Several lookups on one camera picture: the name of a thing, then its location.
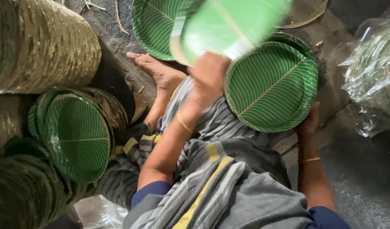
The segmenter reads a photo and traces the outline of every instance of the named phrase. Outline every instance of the hand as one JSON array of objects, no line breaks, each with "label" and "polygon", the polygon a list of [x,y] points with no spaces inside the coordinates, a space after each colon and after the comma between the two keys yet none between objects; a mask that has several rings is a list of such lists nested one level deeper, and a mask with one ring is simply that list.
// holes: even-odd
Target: hand
[{"label": "hand", "polygon": [[225,89],[225,74],[231,60],[223,55],[206,52],[189,67],[188,72],[195,79],[192,96],[204,108],[210,106]]},{"label": "hand", "polygon": [[311,112],[305,118],[305,120],[295,127],[295,132],[297,133],[298,138],[307,138],[315,136],[318,124],[320,122],[320,116],[318,112],[319,106],[320,102],[316,102],[311,107]]}]

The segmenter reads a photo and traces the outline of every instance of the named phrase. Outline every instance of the yellow band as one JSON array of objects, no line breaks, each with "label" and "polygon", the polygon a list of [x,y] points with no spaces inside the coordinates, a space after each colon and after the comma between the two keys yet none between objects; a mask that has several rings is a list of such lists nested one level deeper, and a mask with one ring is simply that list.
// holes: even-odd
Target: yellow band
[{"label": "yellow band", "polygon": [[304,163],[304,162],[309,162],[309,161],[316,161],[316,160],[319,160],[321,159],[320,157],[315,157],[315,158],[312,158],[312,159],[306,159],[306,160],[303,160],[303,161],[298,161],[298,163]]},{"label": "yellow band", "polygon": [[192,130],[189,129],[189,127],[188,127],[187,125],[185,125],[185,123],[183,123],[182,117],[178,114],[178,112],[177,112],[177,118],[178,118],[178,120],[181,122],[182,126],[183,126],[185,129],[187,129],[189,132],[192,132]]}]

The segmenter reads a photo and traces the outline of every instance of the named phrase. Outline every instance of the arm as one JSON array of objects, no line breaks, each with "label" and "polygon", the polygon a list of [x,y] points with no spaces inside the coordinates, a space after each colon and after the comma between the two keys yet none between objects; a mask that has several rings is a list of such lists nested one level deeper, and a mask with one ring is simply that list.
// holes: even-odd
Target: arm
[{"label": "arm", "polygon": [[230,60],[224,56],[207,52],[194,68],[189,69],[195,80],[194,89],[177,112],[179,117],[176,115],[173,118],[144,163],[138,178],[137,190],[154,181],[173,183],[173,172],[181,150],[202,111],[222,93],[229,63]]},{"label": "arm", "polygon": [[308,209],[324,206],[335,211],[332,190],[321,166],[321,160],[306,161],[318,158],[315,140],[316,128],[319,123],[319,102],[311,108],[309,116],[295,131],[298,135],[298,191],[302,192],[308,201]]}]

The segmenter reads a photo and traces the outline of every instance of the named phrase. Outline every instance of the green leaf-print plate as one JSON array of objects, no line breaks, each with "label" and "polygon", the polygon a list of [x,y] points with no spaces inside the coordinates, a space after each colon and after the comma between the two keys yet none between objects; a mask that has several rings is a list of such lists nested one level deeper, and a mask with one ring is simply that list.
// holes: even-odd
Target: green leaf-print plate
[{"label": "green leaf-print plate", "polygon": [[131,20],[141,46],[161,60],[174,60],[169,39],[178,7],[185,0],[134,0]]},{"label": "green leaf-print plate", "polygon": [[101,177],[110,134],[95,105],[75,94],[58,95],[48,108],[44,128],[50,159],[61,173],[81,183]]},{"label": "green leaf-print plate", "polygon": [[266,42],[226,73],[225,95],[247,126],[280,132],[297,126],[316,97],[317,66],[298,50]]},{"label": "green leaf-print plate", "polygon": [[290,0],[186,0],[171,34],[175,59],[192,66],[205,51],[236,61],[268,38]]}]

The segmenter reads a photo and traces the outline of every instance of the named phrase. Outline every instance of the woman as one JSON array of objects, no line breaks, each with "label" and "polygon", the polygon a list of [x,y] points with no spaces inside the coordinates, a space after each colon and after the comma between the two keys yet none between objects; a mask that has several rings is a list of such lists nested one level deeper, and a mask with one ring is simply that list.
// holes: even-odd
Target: woman
[{"label": "woman", "polygon": [[279,153],[255,142],[225,103],[230,60],[208,52],[188,77],[148,54],[128,56],[156,81],[157,99],[99,181],[102,195],[131,209],[124,229],[349,228],[317,154],[319,103],[296,128],[295,192]]}]

